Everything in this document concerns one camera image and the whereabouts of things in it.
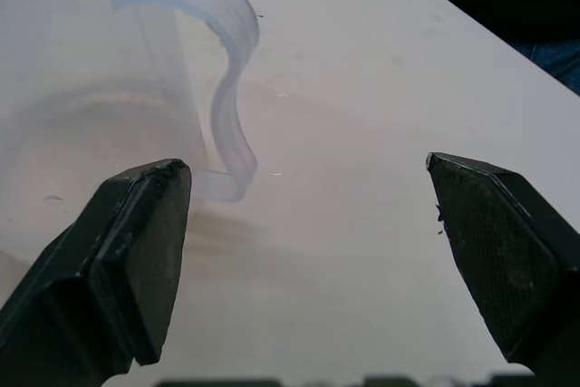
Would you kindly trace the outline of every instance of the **cup handle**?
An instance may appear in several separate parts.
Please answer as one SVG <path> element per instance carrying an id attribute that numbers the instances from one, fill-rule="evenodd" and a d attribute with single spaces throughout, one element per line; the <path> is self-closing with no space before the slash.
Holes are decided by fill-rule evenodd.
<path id="1" fill-rule="evenodd" d="M 256 47 L 256 13 L 247 0 L 113 0 L 116 7 L 169 5 L 204 20 L 227 50 L 228 67 L 211 104 L 210 125 L 219 157 L 227 172 L 199 171 L 192 195 L 234 202 L 246 195 L 256 173 L 256 156 L 247 144 L 237 116 L 237 82 Z"/>

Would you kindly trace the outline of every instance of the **white table surface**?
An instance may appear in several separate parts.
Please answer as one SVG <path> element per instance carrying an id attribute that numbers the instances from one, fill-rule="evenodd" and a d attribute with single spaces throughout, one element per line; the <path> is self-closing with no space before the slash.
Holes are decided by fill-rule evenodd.
<path id="1" fill-rule="evenodd" d="M 580 228 L 578 97 L 445 0 L 250 2 L 264 16 L 240 84 L 254 185 L 190 222 L 162 361 L 106 385 L 520 371 L 438 236 L 424 160 L 521 172 Z M 203 113 L 225 57 L 181 24 Z"/>

